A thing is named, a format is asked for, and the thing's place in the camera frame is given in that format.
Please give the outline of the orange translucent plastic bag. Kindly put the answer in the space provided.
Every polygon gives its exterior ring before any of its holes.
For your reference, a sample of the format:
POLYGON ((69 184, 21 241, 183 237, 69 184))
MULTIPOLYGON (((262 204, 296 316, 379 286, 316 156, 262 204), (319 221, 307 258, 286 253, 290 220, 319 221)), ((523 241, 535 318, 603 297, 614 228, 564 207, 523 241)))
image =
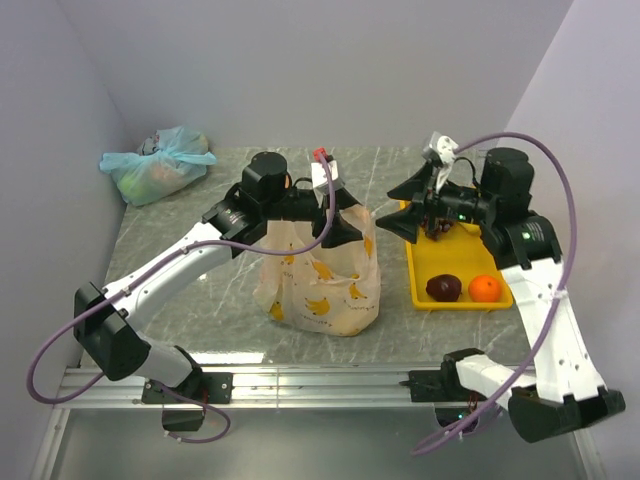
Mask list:
POLYGON ((342 218, 363 235, 332 249, 265 256, 253 292, 276 322, 334 336, 355 336, 379 315, 381 272, 370 211, 356 204, 342 218))

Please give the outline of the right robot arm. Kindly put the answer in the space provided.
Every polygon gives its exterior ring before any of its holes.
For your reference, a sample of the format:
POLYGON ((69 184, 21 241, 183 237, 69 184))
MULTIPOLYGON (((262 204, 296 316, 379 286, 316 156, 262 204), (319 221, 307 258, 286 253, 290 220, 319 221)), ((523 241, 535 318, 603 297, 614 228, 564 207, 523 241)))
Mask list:
POLYGON ((424 166, 390 190, 407 206, 377 220, 378 227, 415 243, 419 230, 440 221, 473 224, 506 281, 534 358, 533 376, 511 370, 469 348, 445 356, 440 386, 462 399, 471 391, 505 409, 519 436, 535 443, 590 427, 623 412, 623 394, 606 386, 593 365, 564 286, 569 265, 550 221, 530 209, 534 168, 512 148, 487 152, 474 187, 449 181, 453 155, 426 149, 424 166))

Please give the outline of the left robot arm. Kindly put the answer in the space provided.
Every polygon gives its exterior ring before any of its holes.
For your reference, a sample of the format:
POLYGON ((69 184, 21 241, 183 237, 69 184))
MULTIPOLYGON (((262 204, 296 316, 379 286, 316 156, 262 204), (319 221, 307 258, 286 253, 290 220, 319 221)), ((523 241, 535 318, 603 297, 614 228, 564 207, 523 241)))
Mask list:
POLYGON ((74 297, 76 341, 111 381, 138 375, 165 385, 177 401, 201 390, 199 365, 179 346, 143 335, 146 322, 173 295, 201 275, 257 247, 272 221, 306 222, 314 243, 335 248, 362 240, 340 213, 355 205, 345 191, 337 161, 324 150, 313 154, 309 189, 292 181, 279 153, 256 154, 241 179, 174 245, 129 276, 99 288, 80 287, 74 297))

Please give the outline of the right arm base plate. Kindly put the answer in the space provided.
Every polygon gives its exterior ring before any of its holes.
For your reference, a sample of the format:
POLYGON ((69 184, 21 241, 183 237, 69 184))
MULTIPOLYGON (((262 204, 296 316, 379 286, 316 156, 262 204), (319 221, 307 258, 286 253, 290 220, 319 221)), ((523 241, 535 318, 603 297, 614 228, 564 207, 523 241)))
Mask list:
POLYGON ((441 370, 410 370, 403 385, 409 389, 412 403, 451 403, 469 400, 485 401, 486 397, 463 387, 455 373, 441 370))

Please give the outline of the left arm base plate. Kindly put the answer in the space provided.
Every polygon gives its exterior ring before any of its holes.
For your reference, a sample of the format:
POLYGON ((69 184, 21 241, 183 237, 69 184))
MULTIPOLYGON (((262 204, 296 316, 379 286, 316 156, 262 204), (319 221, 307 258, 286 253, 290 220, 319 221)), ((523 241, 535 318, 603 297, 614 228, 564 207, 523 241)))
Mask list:
POLYGON ((231 372, 204 372, 198 380, 183 382, 179 387, 166 392, 158 382, 148 381, 143 387, 141 402, 148 405, 178 404, 180 395, 189 400, 213 405, 229 404, 233 390, 231 372))

